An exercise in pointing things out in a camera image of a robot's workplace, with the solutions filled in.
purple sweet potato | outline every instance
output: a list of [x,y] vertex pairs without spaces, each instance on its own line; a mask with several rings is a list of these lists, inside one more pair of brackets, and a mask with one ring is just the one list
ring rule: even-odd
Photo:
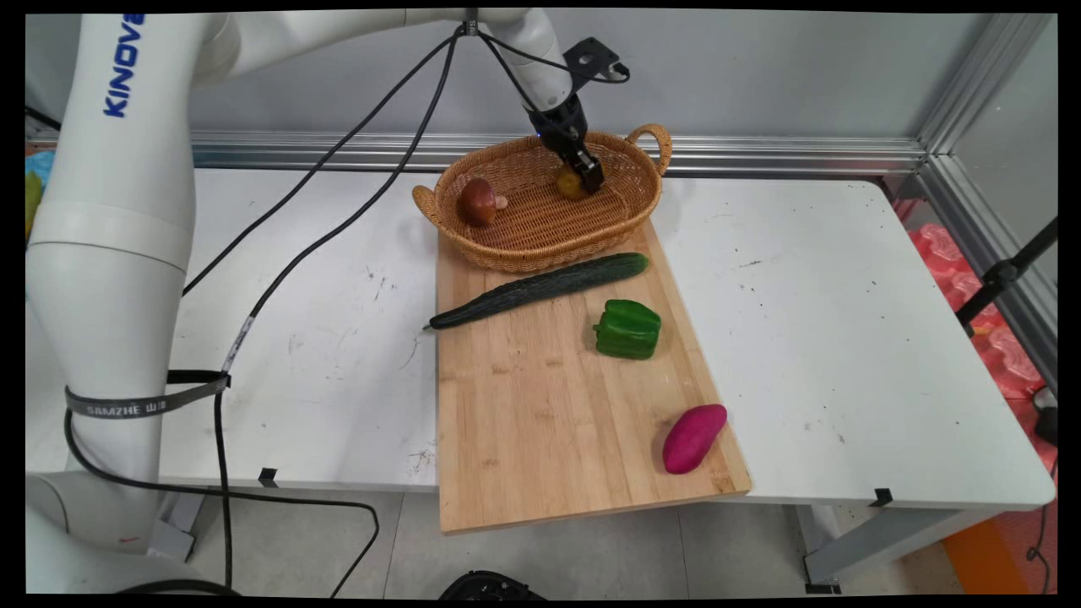
[[728,420],[729,411],[720,404],[698,406],[683,412],[665,438],[662,451],[665,471],[682,475],[697,468]]

mushroom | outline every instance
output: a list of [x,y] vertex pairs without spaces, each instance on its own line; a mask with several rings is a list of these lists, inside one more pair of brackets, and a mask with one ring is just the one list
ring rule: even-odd
[[458,196],[458,215],[470,226],[488,226],[497,210],[507,208],[507,197],[497,196],[486,180],[473,177]]

green bell pepper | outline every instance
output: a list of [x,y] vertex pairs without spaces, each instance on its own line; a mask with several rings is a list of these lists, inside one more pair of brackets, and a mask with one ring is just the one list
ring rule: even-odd
[[660,317],[631,300],[609,300],[593,326],[597,352],[624,359],[649,359],[657,347]]

bamboo cutting board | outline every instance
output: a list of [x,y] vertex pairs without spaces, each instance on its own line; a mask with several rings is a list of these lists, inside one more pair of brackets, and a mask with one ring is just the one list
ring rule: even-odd
[[[439,239],[438,307],[461,306],[513,275],[469,264]],[[439,332],[439,500],[443,532],[747,493],[732,424],[702,465],[665,472],[660,449],[688,409],[720,399],[653,224],[603,252],[639,251],[631,279]],[[604,302],[635,300],[662,319],[644,361],[597,353]]]

white robotic arm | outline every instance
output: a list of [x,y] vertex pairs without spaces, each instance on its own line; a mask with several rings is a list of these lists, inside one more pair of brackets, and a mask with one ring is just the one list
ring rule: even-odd
[[[565,65],[543,10],[478,11],[497,39]],[[195,226],[187,120],[193,83],[240,76],[353,36],[462,22],[468,14],[467,9],[386,9],[84,15],[64,130],[26,256],[29,301],[69,389],[95,399],[164,394]],[[540,111],[555,113],[570,98],[576,106],[570,74],[512,53],[504,56]],[[531,119],[537,120],[532,113]],[[160,415],[77,415],[74,428],[96,466],[131,479],[158,479]],[[85,578],[80,572],[94,570],[74,559],[58,572],[53,557],[64,542],[79,545],[72,555],[90,547],[145,554],[157,492],[91,477],[71,459],[68,470],[27,477],[28,589],[31,583],[38,591],[119,589],[120,579],[71,586]],[[46,534],[42,546],[49,548],[31,552],[31,543],[45,538],[30,536],[41,530],[42,516],[68,536]],[[46,571],[48,577],[32,576]]]

